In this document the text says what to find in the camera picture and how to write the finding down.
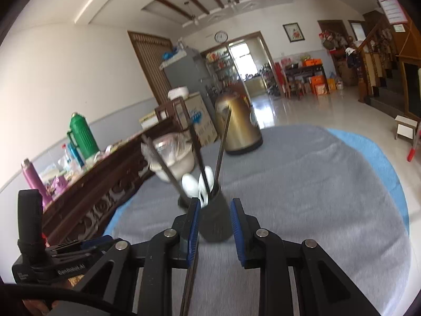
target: window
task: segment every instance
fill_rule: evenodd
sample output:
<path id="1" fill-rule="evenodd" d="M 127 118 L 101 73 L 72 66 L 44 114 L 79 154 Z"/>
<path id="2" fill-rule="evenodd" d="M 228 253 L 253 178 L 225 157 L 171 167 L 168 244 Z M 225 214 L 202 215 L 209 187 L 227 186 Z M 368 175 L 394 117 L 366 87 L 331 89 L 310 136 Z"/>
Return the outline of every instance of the window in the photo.
<path id="1" fill-rule="evenodd" d="M 258 72 L 246 43 L 233 46 L 230 50 L 237 64 L 241 79 L 245 80 L 248 75 L 254 75 Z"/>
<path id="2" fill-rule="evenodd" d="M 365 39 L 363 25 L 360 23 L 351 23 L 351 27 L 354 30 L 356 40 L 363 41 Z"/>

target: refrigerator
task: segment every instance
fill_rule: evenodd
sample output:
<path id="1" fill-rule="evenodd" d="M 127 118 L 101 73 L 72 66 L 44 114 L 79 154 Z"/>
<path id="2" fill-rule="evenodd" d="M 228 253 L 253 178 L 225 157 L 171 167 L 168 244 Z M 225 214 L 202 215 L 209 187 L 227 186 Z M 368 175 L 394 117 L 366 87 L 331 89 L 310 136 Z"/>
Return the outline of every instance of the refrigerator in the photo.
<path id="1" fill-rule="evenodd" d="M 199 92 L 208 110 L 209 116 L 216 125 L 215 105 L 209 97 L 206 86 L 218 86 L 213 75 L 214 72 L 207 66 L 200 52 L 190 47 L 186 53 L 175 55 L 174 60 L 168 60 L 163 70 L 172 88 L 186 86 L 190 94 Z"/>

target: carved wooden sideboard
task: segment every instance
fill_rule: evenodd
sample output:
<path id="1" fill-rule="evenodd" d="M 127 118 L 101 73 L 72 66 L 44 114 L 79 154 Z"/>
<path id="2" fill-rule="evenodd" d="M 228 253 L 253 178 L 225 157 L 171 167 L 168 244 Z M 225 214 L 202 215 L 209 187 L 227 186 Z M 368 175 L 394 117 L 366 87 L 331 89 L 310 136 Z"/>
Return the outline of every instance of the carved wooden sideboard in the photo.
<path id="1" fill-rule="evenodd" d="M 166 119 L 144 133 L 155 139 L 178 131 L 176 123 Z M 140 150 L 141 135 L 96 163 L 44 211 L 43 233 L 49 244 L 101 236 L 115 210 L 153 175 Z"/>

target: black cup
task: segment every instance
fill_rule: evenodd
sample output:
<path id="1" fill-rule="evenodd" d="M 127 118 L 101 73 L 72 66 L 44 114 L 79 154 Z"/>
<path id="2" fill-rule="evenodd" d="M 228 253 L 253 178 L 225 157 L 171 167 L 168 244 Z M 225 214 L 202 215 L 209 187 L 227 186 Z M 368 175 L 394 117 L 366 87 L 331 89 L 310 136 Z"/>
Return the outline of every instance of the black cup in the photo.
<path id="1" fill-rule="evenodd" d="M 199 233 L 207 242 L 223 242 L 232 235 L 229 207 L 220 187 L 215 184 L 213 189 L 216 189 L 214 196 L 199 214 Z M 178 206 L 187 212 L 189 203 L 179 197 Z"/>

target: metal screw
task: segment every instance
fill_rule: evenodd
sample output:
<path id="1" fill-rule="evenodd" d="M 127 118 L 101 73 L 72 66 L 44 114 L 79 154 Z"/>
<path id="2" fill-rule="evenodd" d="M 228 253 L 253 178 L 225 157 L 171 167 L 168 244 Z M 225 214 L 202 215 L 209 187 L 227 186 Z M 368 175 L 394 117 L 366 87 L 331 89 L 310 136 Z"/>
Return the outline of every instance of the metal screw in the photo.
<path id="1" fill-rule="evenodd" d="M 173 236 L 175 236 L 175 234 L 177 234 L 177 231 L 175 229 L 172 229 L 172 228 L 169 228 L 169 229 L 164 231 L 164 236 L 166 238 L 172 238 Z"/>
<path id="2" fill-rule="evenodd" d="M 307 239 L 304 241 L 304 243 L 306 244 L 308 248 L 315 248 L 317 246 L 316 240 L 313 240 L 313 239 Z"/>
<path id="3" fill-rule="evenodd" d="M 265 238 L 269 235 L 269 231 L 264 228 L 260 228 L 256 230 L 256 235 L 260 238 Z"/>
<path id="4" fill-rule="evenodd" d="M 127 241 L 119 241 L 115 244 L 115 248 L 117 248 L 119 251 L 126 249 L 128 246 Z"/>

